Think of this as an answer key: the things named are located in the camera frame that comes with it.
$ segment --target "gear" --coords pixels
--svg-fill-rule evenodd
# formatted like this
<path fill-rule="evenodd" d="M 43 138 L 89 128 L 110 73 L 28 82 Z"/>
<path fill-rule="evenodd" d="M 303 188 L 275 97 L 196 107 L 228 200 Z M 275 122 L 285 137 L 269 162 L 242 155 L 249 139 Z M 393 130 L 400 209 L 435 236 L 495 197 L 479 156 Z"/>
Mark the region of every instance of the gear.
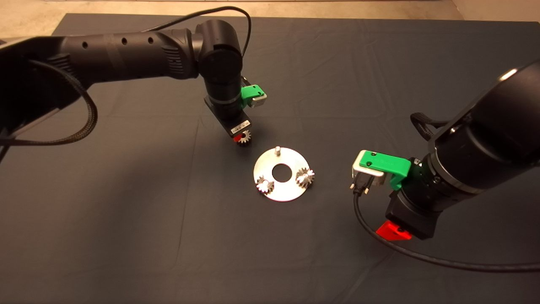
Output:
<path fill-rule="evenodd" d="M 240 133 L 236 143 L 239 146 L 247 146 L 248 144 L 250 144 L 251 143 L 251 132 L 249 132 L 248 130 L 245 130 L 242 133 Z"/>
<path fill-rule="evenodd" d="M 257 189 L 262 194 L 269 194 L 270 192 L 272 192 L 272 190 L 274 190 L 274 182 L 271 182 L 269 180 L 265 180 L 265 178 L 263 176 L 261 176 L 257 180 Z"/>
<path fill-rule="evenodd" d="M 302 168 L 296 174 L 296 183 L 302 188 L 308 188 L 315 179 L 315 172 L 309 168 Z"/>

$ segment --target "green bracket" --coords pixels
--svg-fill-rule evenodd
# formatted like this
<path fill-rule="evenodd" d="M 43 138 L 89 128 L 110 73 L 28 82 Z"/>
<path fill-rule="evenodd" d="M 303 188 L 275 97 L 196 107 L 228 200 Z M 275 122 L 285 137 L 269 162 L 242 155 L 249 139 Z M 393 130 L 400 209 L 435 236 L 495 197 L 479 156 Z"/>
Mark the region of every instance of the green bracket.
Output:
<path fill-rule="evenodd" d="M 264 96 L 265 92 L 261 89 L 260 86 L 256 84 L 248 85 L 246 87 L 242 87 L 241 90 L 242 94 L 242 108 L 245 108 L 247 105 L 250 107 L 255 106 L 253 104 L 253 99 L 258 99 L 258 97 Z"/>
<path fill-rule="evenodd" d="M 360 166 L 391 173 L 390 186 L 394 190 L 399 190 L 401 181 L 409 174 L 410 161 L 397 156 L 366 151 L 360 159 Z"/>

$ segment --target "circular metal plate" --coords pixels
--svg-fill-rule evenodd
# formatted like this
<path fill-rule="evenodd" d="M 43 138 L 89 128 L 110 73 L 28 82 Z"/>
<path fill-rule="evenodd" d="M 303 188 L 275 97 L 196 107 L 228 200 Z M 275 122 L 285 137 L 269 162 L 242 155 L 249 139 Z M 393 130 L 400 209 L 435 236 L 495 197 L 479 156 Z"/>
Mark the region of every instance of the circular metal plate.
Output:
<path fill-rule="evenodd" d="M 278 164 L 284 164 L 291 169 L 292 174 L 288 181 L 278 182 L 272 175 L 272 170 Z M 274 190 L 266 194 L 266 197 L 278 202 L 288 202 L 306 191 L 296 183 L 296 173 L 302 168 L 309 168 L 309 165 L 300 153 L 293 149 L 276 147 L 259 157 L 253 168 L 253 180 L 256 184 L 263 176 L 266 180 L 274 182 Z"/>

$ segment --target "red bracket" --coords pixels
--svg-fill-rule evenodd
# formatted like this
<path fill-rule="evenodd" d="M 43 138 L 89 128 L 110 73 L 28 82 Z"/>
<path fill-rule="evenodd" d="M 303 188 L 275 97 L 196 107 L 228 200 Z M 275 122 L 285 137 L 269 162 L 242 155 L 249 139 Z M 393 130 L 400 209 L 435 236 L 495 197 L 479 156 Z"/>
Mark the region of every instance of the red bracket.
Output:
<path fill-rule="evenodd" d="M 242 133 L 240 133 L 237 136 L 233 137 L 234 142 L 239 142 L 240 139 L 242 139 Z"/>
<path fill-rule="evenodd" d="M 387 241 L 410 240 L 413 238 L 411 233 L 408 233 L 401 229 L 400 226 L 390 221 L 384 222 L 384 224 L 377 229 L 377 234 Z"/>

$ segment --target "floor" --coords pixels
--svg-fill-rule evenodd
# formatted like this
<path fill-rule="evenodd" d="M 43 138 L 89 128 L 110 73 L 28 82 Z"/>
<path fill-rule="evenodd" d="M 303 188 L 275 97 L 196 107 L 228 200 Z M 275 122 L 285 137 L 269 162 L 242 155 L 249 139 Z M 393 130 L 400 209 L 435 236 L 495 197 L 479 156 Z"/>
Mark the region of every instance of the floor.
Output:
<path fill-rule="evenodd" d="M 50 35 L 67 12 L 182 15 L 223 5 L 256 17 L 540 21 L 539 0 L 157 2 L 0 0 L 0 38 Z M 234 15 L 223 12 L 219 15 Z"/>

